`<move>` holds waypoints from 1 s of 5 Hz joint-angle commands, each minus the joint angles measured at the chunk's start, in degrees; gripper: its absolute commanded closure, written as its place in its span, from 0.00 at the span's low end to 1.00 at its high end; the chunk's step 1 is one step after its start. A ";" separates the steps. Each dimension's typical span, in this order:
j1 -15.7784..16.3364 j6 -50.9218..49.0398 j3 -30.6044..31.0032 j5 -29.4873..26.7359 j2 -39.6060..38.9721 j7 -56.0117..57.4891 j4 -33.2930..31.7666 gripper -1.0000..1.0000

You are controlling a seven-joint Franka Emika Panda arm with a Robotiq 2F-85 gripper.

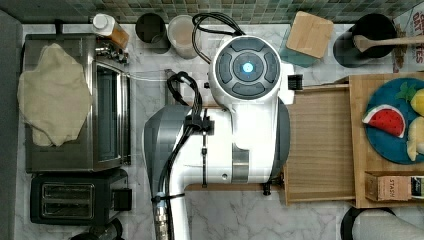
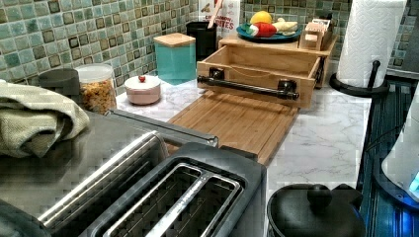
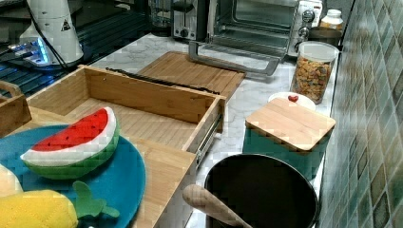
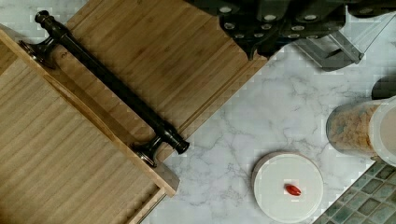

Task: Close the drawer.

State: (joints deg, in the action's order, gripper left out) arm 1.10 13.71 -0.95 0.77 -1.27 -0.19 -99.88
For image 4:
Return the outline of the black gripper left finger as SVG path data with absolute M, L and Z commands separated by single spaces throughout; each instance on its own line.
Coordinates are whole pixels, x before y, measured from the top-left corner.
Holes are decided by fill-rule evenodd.
M 283 26 L 285 0 L 235 0 L 218 8 L 223 31 L 246 53 L 269 59 L 279 47 L 276 41 Z

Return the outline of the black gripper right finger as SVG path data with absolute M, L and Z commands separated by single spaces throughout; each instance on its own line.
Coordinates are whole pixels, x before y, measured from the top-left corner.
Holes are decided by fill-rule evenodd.
M 346 4 L 336 0 L 292 0 L 281 35 L 291 38 L 323 37 L 346 23 Z

